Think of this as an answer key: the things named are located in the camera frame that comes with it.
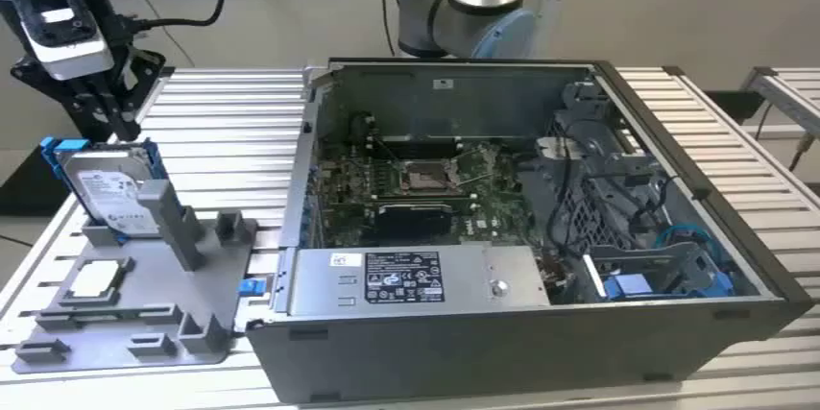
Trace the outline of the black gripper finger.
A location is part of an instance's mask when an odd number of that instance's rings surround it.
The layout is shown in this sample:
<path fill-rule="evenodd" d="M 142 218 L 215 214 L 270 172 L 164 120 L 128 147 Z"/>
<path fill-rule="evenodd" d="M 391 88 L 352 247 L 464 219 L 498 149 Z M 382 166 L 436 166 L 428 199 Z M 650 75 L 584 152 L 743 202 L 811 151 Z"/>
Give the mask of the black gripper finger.
<path fill-rule="evenodd" d="M 63 107 L 82 136 L 114 134 L 100 101 L 83 79 L 56 80 L 44 66 L 31 57 L 23 57 L 11 68 L 11 75 L 43 93 Z"/>
<path fill-rule="evenodd" d="M 110 90 L 114 96 L 111 125 L 120 141 L 134 141 L 140 132 L 138 114 L 164 68 L 164 56 L 135 46 L 115 49 Z"/>

